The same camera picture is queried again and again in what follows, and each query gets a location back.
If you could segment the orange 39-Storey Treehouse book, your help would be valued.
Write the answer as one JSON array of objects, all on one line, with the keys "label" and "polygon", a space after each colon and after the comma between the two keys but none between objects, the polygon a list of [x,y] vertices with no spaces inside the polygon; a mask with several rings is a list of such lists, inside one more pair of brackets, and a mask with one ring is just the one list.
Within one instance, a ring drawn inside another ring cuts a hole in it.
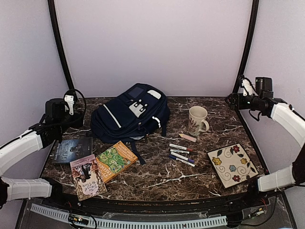
[{"label": "orange 39-Storey Treehouse book", "polygon": [[138,157],[122,142],[114,144],[96,157],[104,183],[115,178],[138,160]]}]

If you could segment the pink Taming of Shrew book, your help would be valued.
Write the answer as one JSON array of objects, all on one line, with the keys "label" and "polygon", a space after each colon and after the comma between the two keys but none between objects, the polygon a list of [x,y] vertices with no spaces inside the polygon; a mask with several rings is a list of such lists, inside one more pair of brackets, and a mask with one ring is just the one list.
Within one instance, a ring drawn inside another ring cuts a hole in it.
[{"label": "pink Taming of Shrew book", "polygon": [[79,201],[107,192],[94,154],[70,162]]}]

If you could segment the navy blue student backpack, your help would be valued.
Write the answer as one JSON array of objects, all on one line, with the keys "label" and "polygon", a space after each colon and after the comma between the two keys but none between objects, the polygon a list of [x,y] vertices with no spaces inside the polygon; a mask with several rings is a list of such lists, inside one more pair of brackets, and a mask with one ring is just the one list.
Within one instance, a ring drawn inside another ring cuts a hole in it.
[{"label": "navy blue student backpack", "polygon": [[146,162],[135,141],[161,129],[166,136],[170,109],[166,95],[159,89],[137,83],[124,93],[100,105],[91,114],[91,131],[104,143],[129,142],[140,164]]}]

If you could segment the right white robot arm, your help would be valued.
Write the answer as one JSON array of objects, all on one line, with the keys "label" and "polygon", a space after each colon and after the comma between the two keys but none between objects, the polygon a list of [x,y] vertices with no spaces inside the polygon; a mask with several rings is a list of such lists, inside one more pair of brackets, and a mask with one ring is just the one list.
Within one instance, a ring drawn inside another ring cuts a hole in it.
[{"label": "right white robot arm", "polygon": [[253,207],[261,200],[261,192],[305,185],[305,119],[291,104],[274,97],[271,78],[256,77],[255,83],[251,83],[240,75],[235,86],[226,98],[232,109],[257,111],[252,116],[255,120],[260,116],[270,118],[260,124],[261,131],[254,130],[271,172],[257,178],[244,195],[243,203]]}]

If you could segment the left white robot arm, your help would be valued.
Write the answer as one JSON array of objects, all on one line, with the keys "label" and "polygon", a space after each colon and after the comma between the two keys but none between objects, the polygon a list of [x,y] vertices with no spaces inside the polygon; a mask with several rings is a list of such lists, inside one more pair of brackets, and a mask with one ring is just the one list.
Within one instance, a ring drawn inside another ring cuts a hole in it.
[{"label": "left white robot arm", "polygon": [[48,198],[57,208],[67,204],[62,185],[52,178],[12,179],[4,173],[22,159],[45,149],[55,141],[61,142],[63,133],[83,125],[85,112],[74,111],[73,95],[48,100],[41,120],[28,130],[0,147],[0,204],[31,198]]}]

